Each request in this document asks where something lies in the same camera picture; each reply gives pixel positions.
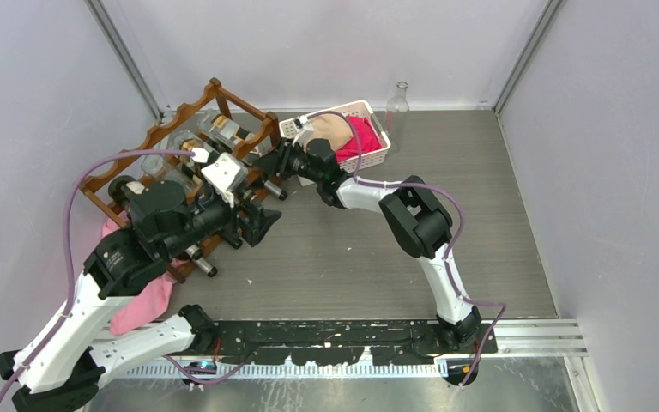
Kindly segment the black-neck green wine bottle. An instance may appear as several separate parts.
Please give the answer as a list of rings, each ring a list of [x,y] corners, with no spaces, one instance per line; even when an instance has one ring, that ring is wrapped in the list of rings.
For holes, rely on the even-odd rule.
[[[240,235],[237,233],[224,233],[222,238],[227,242],[234,250],[238,250],[244,244],[244,241],[241,239]]]

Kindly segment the clear bottle black cap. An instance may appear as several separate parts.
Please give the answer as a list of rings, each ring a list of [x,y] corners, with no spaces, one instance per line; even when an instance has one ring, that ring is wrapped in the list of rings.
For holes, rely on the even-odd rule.
[[[222,152],[233,152],[241,143],[256,137],[253,132],[214,109],[208,109],[199,118],[197,126],[210,144]]]
[[[169,149],[188,152],[194,148],[202,148],[208,152],[208,159],[205,162],[198,163],[196,163],[190,156],[179,156],[179,164],[177,169],[187,178],[193,180],[196,183],[199,183],[201,180],[200,169],[207,163],[215,162],[220,155],[218,151],[216,151],[213,147],[211,147],[205,141],[201,140],[198,136],[189,130],[180,130],[172,133],[168,137],[167,147]]]

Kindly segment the silver-neck dark wine bottle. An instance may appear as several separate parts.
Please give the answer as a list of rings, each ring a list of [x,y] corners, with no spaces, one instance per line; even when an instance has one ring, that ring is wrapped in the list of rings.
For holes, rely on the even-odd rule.
[[[193,264],[208,277],[215,277],[218,274],[218,269],[210,264],[205,257],[199,257],[192,260]]]

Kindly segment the clear drinking glass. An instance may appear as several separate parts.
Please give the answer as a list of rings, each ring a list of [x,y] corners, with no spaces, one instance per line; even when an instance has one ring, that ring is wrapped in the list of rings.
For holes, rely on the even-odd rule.
[[[174,166],[165,156],[148,155],[141,163],[143,173],[156,181],[172,181],[182,185],[185,193],[198,187],[198,183],[183,169],[183,164]]]

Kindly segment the clear glass bottle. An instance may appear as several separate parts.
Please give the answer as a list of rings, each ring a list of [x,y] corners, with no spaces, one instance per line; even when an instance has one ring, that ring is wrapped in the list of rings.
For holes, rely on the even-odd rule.
[[[408,83],[399,81],[393,96],[385,107],[385,130],[390,142],[390,152],[397,153],[402,146],[402,138],[410,107],[407,101]]]

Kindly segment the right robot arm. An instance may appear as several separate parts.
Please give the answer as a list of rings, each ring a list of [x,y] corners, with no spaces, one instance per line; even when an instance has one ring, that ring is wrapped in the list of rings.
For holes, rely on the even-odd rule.
[[[382,215],[396,243],[419,262],[426,276],[445,347],[461,353],[474,343],[481,315],[454,261],[451,215],[430,185],[415,175],[394,182],[355,177],[340,167],[325,139],[312,140],[303,148],[282,138],[254,165],[269,175],[314,182],[318,195],[331,207]]]

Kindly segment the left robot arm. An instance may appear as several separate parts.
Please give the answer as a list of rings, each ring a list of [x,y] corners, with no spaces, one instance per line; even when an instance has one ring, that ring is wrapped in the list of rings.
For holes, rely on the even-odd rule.
[[[192,246],[231,223],[239,225],[247,244],[257,245],[281,216],[254,199],[231,205],[208,194],[189,202],[183,186],[169,180],[144,186],[121,176],[110,194],[127,208],[128,225],[98,243],[66,301],[34,340],[0,354],[1,377],[18,384],[12,402],[19,411],[74,411],[116,377],[157,357],[208,353],[217,340],[216,327],[198,305],[102,346],[94,339]]]

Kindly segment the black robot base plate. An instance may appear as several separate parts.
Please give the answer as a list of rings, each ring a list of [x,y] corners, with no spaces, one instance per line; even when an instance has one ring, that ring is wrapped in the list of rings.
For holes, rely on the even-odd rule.
[[[444,355],[473,356],[498,350],[495,335],[481,324],[466,343],[453,343],[450,331],[438,320],[276,320],[220,321],[211,340],[179,355],[205,355],[229,364],[251,361],[278,366],[355,365],[367,354],[374,366],[430,365]]]

